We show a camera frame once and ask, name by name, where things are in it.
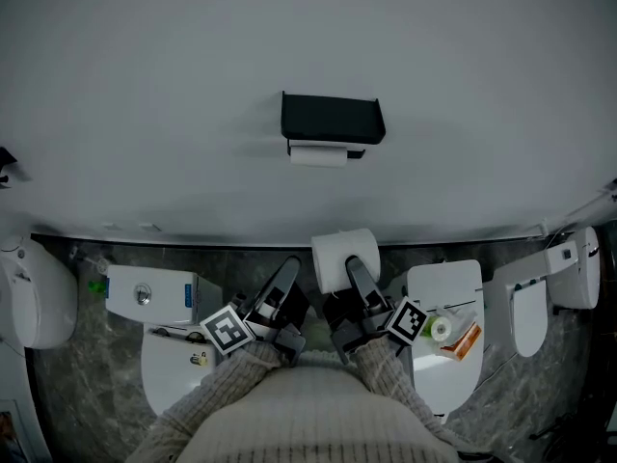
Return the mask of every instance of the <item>toilet paper holder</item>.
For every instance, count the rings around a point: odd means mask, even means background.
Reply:
[[[11,188],[7,185],[4,185],[5,183],[9,181],[9,177],[6,175],[2,175],[2,170],[4,169],[5,166],[12,165],[13,163],[16,163],[16,162],[17,160],[14,158],[14,156],[10,152],[5,150],[4,148],[0,148],[0,189]]]
[[[367,145],[380,144],[386,126],[379,99],[288,95],[282,92],[281,134],[291,148],[347,148],[348,159],[361,159]]]

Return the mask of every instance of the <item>flush button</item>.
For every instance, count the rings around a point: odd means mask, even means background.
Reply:
[[[150,301],[150,298],[152,298],[152,290],[145,283],[139,283],[135,286],[133,295],[139,305],[145,305]]]

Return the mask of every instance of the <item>knit sweater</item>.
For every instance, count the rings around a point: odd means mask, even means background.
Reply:
[[[304,357],[310,367],[289,369],[267,343],[237,350],[156,420],[127,463],[454,463],[457,451],[477,451],[433,416],[386,338],[359,348],[354,368]]]

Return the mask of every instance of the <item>sleeve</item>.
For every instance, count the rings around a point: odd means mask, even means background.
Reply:
[[[482,450],[459,439],[442,425],[440,419],[433,415],[431,409],[412,386],[412,380],[403,369],[400,360],[389,347],[387,336],[381,336],[358,348],[354,360],[361,379],[369,391],[405,405],[435,437],[456,450],[469,452]]]
[[[254,341],[235,351],[197,388],[156,419],[146,439],[126,462],[176,461],[205,419],[242,398],[283,363],[282,355],[268,343]]]

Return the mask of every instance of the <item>toilet paper roll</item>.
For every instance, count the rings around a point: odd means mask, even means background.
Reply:
[[[292,165],[342,168],[347,164],[346,148],[292,146],[289,150]]]
[[[312,259],[317,283],[322,293],[351,288],[345,261],[358,256],[375,282],[379,280],[381,261],[377,241],[370,230],[342,231],[332,235],[314,236],[311,240]]]
[[[452,323],[447,317],[429,317],[421,335],[436,342],[446,341],[452,334]]]

